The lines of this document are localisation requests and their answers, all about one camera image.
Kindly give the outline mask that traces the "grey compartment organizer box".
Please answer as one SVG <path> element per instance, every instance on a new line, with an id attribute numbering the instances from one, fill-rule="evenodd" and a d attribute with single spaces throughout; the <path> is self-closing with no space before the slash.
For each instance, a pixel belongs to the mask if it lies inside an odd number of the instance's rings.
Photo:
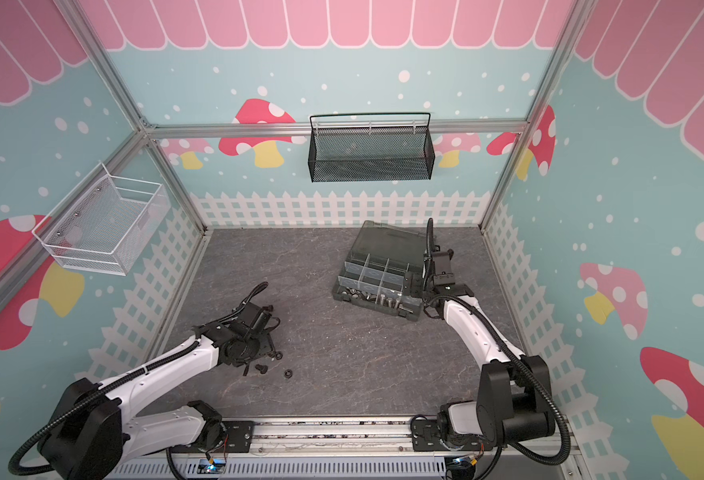
<path id="1" fill-rule="evenodd" d="M 409 321 L 418 320 L 422 312 L 426 246 L 423 232 L 365 221 L 337 276 L 332 289 L 333 298 L 348 302 L 338 294 L 341 287 L 401 298 L 415 310 L 413 314 L 402 311 L 397 314 L 359 301 L 348 303 Z"/>

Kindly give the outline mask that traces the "silver bolts cluster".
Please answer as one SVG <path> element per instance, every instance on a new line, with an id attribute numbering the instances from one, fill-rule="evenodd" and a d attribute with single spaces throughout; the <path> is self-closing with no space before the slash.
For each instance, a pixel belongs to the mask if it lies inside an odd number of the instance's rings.
<path id="1" fill-rule="evenodd" d="M 372 294 L 369 292 L 356 290 L 348 287 L 341 287 L 338 291 L 343 301 L 359 301 L 362 303 L 371 304 L 385 309 L 396 311 L 397 314 L 403 313 L 413 314 L 415 310 L 403 303 L 401 298 L 390 298 L 385 294 Z"/>

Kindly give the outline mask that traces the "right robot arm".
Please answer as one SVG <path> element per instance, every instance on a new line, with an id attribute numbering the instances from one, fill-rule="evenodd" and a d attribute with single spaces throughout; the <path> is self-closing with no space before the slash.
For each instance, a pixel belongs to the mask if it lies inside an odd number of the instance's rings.
<path id="1" fill-rule="evenodd" d="M 477 397 L 441 408 L 442 441 L 459 448 L 473 440 L 494 450 L 492 470 L 505 447 L 547 466 L 570 456 L 565 415 L 552 392 L 549 367 L 513 345 L 483 312 L 471 289 L 456 281 L 451 250 L 428 246 L 424 256 L 423 301 L 450 326 L 480 367 Z"/>

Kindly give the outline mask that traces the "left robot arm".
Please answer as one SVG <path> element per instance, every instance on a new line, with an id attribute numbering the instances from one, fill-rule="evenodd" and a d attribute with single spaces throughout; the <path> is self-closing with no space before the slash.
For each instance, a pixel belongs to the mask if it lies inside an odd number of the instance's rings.
<path id="1" fill-rule="evenodd" d="M 211 455 L 230 444 L 221 413 L 203 400 L 145 414 L 154 401 L 219 366 L 249 368 L 282 356 L 272 340 L 281 321 L 271 305 L 244 301 L 222 320 L 194 328 L 177 347 L 121 376 L 70 384 L 49 422 L 12 455 L 15 476 L 55 472 L 64 479 L 104 479 L 120 464 L 177 446 Z"/>

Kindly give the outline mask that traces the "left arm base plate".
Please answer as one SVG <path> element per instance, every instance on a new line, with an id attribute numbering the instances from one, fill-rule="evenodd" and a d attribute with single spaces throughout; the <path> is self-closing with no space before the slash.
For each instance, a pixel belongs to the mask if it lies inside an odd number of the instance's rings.
<path id="1" fill-rule="evenodd" d="M 208 422 L 199 438 L 198 449 L 208 454 L 249 453 L 254 440 L 253 421 Z"/>

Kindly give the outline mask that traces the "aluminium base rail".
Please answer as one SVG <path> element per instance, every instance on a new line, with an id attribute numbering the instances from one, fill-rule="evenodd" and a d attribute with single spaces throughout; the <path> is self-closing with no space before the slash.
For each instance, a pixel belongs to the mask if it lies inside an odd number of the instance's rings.
<path id="1" fill-rule="evenodd" d="M 159 454 L 170 448 L 175 453 L 210 455 L 213 458 L 233 457 L 237 454 L 268 456 L 279 454 L 415 454 L 409 432 L 409 421 L 414 416 L 369 417 L 262 417 L 253 419 L 224 419 L 253 421 L 254 440 L 249 453 L 208 454 L 200 451 L 203 424 L 190 415 L 181 413 L 158 414 L 132 420 L 124 432 L 108 445 L 97 446 L 105 453 L 115 447 L 118 462 L 124 463 L 143 456 Z M 488 441 L 477 433 L 483 449 L 493 450 Z"/>

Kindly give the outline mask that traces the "black mesh wall basket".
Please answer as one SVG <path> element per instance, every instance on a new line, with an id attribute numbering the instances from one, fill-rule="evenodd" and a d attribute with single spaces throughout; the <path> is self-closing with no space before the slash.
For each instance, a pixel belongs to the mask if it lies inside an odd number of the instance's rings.
<path id="1" fill-rule="evenodd" d="M 314 182 L 432 178 L 436 153 L 428 112 L 317 114 L 309 123 Z"/>

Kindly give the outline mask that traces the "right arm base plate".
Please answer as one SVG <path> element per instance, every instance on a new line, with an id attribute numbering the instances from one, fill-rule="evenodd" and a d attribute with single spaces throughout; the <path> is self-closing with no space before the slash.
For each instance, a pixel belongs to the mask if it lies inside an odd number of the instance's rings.
<path id="1" fill-rule="evenodd" d="M 478 435 L 448 432 L 448 424 L 437 418 L 416 415 L 409 421 L 415 452 L 475 452 L 483 449 Z"/>

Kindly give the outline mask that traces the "white mesh wall basket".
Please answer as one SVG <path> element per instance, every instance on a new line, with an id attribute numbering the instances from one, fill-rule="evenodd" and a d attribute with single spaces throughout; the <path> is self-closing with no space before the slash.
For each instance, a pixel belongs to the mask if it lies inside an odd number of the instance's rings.
<path id="1" fill-rule="evenodd" d="M 126 276 L 170 209 L 163 184 L 99 164 L 32 233 L 64 269 Z"/>

